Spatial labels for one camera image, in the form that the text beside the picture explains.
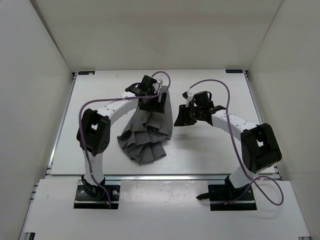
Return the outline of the grey pleated skirt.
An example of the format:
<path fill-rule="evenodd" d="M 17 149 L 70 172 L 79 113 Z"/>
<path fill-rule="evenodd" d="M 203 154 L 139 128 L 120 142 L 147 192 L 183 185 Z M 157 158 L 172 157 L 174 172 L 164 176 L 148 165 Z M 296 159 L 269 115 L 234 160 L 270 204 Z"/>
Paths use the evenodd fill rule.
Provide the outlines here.
<path fill-rule="evenodd" d="M 172 138 L 173 114 L 170 92 L 164 92 L 164 113 L 135 109 L 132 117 L 117 136 L 122 151 L 138 165 L 148 165 L 166 156 L 163 143 Z"/>

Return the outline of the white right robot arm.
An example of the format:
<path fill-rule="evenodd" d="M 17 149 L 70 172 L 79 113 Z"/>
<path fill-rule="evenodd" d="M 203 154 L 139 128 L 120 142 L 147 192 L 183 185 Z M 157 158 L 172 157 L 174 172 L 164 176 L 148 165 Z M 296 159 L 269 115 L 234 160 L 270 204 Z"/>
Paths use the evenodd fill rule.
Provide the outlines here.
<path fill-rule="evenodd" d="M 201 91 L 182 94 L 186 103 L 179 106 L 175 127 L 194 125 L 198 121 L 206 122 L 230 134 L 232 140 L 241 143 L 241 165 L 230 174 L 224 187 L 224 195 L 229 200 L 236 200 L 259 173 L 282 159 L 282 153 L 272 127 L 257 124 L 228 113 L 221 105 L 214 105 L 212 94 Z"/>

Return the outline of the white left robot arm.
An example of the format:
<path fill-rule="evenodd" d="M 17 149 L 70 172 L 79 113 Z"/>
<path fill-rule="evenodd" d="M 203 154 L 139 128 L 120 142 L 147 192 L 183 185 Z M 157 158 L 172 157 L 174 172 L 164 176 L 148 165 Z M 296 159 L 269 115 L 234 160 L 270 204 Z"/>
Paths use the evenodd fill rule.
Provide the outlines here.
<path fill-rule="evenodd" d="M 111 200 L 103 154 L 110 143 L 112 125 L 129 111 L 135 112 L 117 138 L 125 154 L 139 164 L 150 164 L 166 155 L 162 142 L 169 141 L 173 131 L 169 89 L 162 80 L 144 75 L 141 82 L 131 84 L 118 97 L 104 99 L 107 104 L 103 107 L 88 108 L 93 103 L 90 100 L 80 108 L 76 139 L 84 155 L 81 182 L 93 200 Z"/>

